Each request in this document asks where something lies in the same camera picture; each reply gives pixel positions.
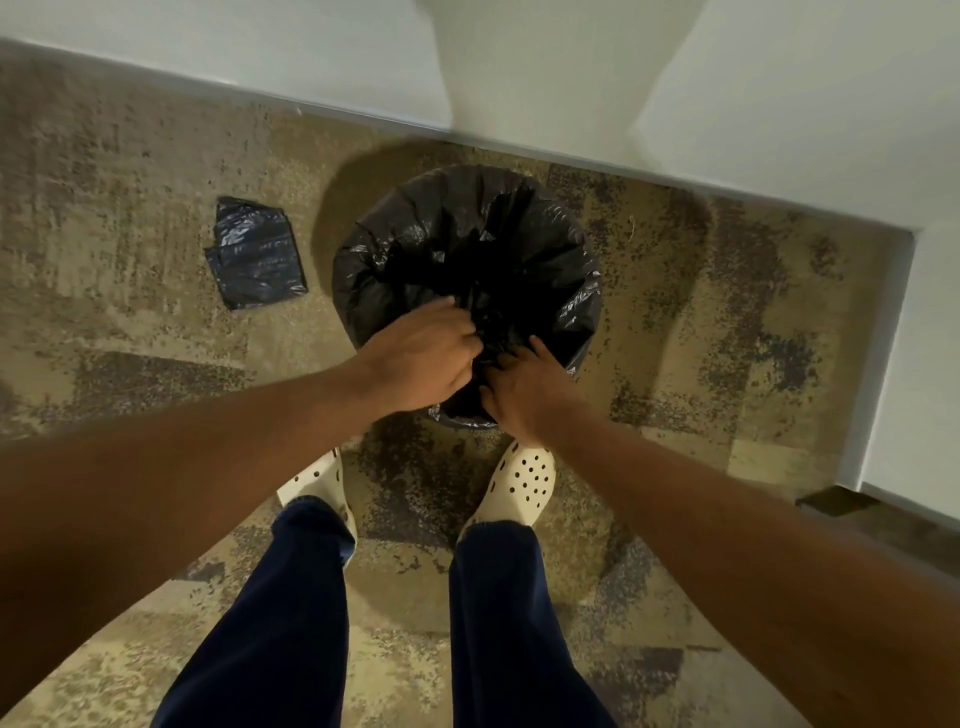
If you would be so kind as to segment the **person's left hand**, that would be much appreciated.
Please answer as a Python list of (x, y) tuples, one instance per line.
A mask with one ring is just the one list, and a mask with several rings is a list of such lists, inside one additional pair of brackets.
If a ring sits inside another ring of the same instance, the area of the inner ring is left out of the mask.
[(424, 363), (421, 307), (374, 334), (350, 362), (380, 416), (441, 404), (473, 377), (474, 366), (459, 375), (437, 375), (429, 370)]

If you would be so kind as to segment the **person's right white clog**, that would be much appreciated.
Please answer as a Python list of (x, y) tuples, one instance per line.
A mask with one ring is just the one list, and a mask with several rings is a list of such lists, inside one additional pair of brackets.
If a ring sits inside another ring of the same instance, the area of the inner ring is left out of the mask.
[(484, 524), (513, 523), (533, 528), (552, 497), (556, 476), (555, 456), (549, 449), (513, 441), (458, 540), (461, 541), (470, 528)]

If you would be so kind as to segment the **person's left forearm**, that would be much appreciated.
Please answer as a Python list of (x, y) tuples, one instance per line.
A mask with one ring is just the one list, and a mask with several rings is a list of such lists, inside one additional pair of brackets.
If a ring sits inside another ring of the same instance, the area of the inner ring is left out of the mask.
[(355, 359), (0, 447), (0, 718), (385, 402)]

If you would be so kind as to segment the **person's navy left trouser leg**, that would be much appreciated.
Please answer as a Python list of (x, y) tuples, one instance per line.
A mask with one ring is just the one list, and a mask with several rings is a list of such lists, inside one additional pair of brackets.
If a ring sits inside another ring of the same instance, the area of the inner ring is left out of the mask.
[(354, 536), (330, 505), (293, 499), (234, 603), (177, 676), (150, 728), (340, 728)]

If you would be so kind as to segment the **person's white clog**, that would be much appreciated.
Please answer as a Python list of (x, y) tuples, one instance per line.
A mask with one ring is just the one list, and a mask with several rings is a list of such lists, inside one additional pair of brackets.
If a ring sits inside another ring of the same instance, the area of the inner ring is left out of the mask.
[(555, 456), (549, 449), (513, 441), (458, 540), (461, 541), (470, 528), (484, 524), (513, 523), (533, 528), (552, 497), (556, 476)]
[(354, 512), (347, 501), (341, 449), (334, 447), (276, 491), (279, 503), (286, 507), (300, 497), (314, 497), (330, 506), (357, 540)]

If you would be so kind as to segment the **person's right forearm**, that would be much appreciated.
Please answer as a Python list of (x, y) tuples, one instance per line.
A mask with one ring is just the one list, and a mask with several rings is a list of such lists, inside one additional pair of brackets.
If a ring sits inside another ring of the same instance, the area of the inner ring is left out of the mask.
[(960, 728), (960, 586), (587, 406), (531, 423), (817, 728)]

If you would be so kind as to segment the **person's navy right trouser leg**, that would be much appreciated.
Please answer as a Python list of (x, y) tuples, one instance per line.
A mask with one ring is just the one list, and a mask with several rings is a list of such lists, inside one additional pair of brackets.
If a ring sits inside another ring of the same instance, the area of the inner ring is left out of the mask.
[(618, 728), (574, 666), (531, 527), (468, 527), (449, 609), (454, 728)]

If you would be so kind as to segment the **black trash bag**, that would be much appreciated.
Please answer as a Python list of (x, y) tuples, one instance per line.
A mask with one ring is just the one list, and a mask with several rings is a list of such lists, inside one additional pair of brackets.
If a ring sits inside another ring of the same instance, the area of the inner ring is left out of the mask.
[(473, 376), (426, 412), (440, 425), (496, 426), (479, 386), (532, 335), (572, 375), (599, 326), (602, 275), (576, 215), (534, 177), (459, 164), (413, 177), (354, 224), (337, 249), (332, 298), (355, 348), (420, 306), (452, 297), (484, 348)]
[(213, 236), (204, 256), (228, 310), (257, 309), (308, 294), (293, 226), (282, 208), (219, 197)]

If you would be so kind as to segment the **person's left white clog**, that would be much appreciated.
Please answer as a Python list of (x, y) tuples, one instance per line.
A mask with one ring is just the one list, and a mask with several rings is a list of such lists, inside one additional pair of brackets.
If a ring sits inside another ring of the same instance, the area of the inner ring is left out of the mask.
[(334, 447), (276, 491), (279, 503), (286, 507), (300, 497), (314, 497), (330, 506), (357, 540), (354, 512), (347, 501), (341, 449)]

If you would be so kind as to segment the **folded black trash bag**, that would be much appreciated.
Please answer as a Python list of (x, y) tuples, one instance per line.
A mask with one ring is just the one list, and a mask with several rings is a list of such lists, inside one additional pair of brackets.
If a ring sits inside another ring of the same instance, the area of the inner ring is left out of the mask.
[(293, 226), (282, 208), (219, 197), (213, 236), (204, 256), (228, 310), (257, 309), (308, 294)]

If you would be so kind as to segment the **person's navy trouser leg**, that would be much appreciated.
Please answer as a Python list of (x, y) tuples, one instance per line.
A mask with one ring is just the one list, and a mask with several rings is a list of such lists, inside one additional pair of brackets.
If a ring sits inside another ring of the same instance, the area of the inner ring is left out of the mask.
[(354, 536), (330, 505), (293, 499), (234, 603), (177, 676), (150, 728), (340, 728)]
[(449, 609), (454, 728), (618, 728), (574, 666), (531, 527), (468, 527)]

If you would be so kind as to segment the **person's right hand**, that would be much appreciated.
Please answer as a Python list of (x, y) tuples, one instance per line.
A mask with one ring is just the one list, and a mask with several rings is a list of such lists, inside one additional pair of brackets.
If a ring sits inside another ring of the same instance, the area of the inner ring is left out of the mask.
[(555, 370), (540, 370), (530, 355), (528, 343), (499, 354), (485, 370), (481, 402), (522, 445), (549, 448), (582, 429), (592, 407), (557, 359)]

